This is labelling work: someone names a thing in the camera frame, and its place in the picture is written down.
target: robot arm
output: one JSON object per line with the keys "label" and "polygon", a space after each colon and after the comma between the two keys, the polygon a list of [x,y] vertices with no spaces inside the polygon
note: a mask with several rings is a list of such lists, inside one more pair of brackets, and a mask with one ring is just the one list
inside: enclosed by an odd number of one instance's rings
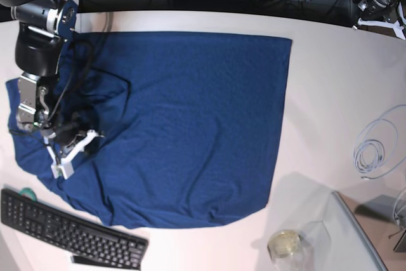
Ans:
{"label": "robot arm", "polygon": [[82,130],[74,118],[61,119],[59,98],[53,94],[60,55],[72,40],[78,2],[0,0],[0,4],[11,8],[12,18],[20,22],[15,61],[23,73],[18,80],[17,124],[26,132],[40,130],[46,144],[60,147],[60,156],[48,149],[55,178],[68,178],[73,173],[71,160],[98,136],[93,130]]}

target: navy blue towel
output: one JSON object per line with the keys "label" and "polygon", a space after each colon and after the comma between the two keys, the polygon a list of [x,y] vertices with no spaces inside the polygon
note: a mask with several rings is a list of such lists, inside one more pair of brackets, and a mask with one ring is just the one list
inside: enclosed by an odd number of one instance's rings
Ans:
{"label": "navy blue towel", "polygon": [[[93,154],[55,180],[44,145],[13,135],[18,165],[105,225],[225,225],[266,206],[277,160],[291,41],[230,34],[81,34],[99,50],[64,101],[100,131]],[[77,52],[85,58],[85,46]],[[60,67],[61,92],[73,66]],[[16,129],[19,94],[7,82]]]}

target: green object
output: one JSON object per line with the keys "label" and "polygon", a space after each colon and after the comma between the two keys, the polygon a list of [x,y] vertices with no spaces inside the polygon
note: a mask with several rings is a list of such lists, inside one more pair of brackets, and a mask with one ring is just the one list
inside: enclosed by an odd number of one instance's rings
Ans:
{"label": "green object", "polygon": [[34,193],[34,191],[33,191],[31,188],[29,188],[29,187],[23,188],[23,189],[20,191],[19,194],[20,194],[21,196],[23,196],[23,197],[26,197],[26,198],[31,199],[32,201],[37,201],[36,193]]}

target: white table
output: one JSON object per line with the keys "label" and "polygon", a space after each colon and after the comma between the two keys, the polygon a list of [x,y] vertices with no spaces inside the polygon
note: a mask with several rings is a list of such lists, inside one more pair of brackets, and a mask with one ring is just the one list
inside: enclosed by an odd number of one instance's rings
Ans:
{"label": "white table", "polygon": [[[83,15],[77,29],[101,31],[105,19],[103,13]],[[182,11],[114,13],[112,30],[221,32],[293,40],[282,137],[267,207],[225,227],[132,230],[150,239],[143,271],[272,270],[266,250],[272,233],[320,219],[331,190],[365,202],[381,194],[394,196],[404,187],[406,165],[368,182],[360,179],[352,165],[358,133],[386,109],[406,102],[403,41],[301,20]],[[0,23],[2,83],[20,74],[14,61],[17,33],[17,22]],[[40,200],[97,221],[73,210],[16,165],[7,130],[9,105],[4,86],[0,86],[0,96],[1,184],[30,187]],[[397,157],[406,151],[405,118],[403,114],[393,120],[401,134]],[[23,271],[69,270],[64,251],[3,225],[1,231]],[[354,270],[350,262],[348,266],[347,270]]]}

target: keyboard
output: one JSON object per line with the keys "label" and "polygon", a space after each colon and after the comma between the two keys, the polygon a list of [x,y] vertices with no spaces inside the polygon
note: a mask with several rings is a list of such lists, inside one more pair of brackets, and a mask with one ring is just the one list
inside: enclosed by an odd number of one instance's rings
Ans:
{"label": "keyboard", "polygon": [[1,191],[1,222],[106,267],[139,270],[148,241]]}

